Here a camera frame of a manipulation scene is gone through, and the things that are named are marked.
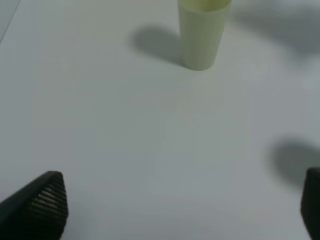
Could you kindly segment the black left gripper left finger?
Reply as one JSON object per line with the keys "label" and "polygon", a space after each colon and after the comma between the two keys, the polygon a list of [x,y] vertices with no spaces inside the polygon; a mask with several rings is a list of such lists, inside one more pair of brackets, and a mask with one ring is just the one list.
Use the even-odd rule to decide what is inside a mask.
{"label": "black left gripper left finger", "polygon": [[64,176],[47,171],[0,203],[0,238],[59,240],[68,216]]}

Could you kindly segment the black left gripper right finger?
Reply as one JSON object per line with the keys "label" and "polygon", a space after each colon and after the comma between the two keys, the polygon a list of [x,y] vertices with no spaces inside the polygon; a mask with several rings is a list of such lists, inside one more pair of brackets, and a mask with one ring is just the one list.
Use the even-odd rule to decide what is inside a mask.
{"label": "black left gripper right finger", "polygon": [[320,240],[320,168],[306,171],[300,213],[312,240]]}

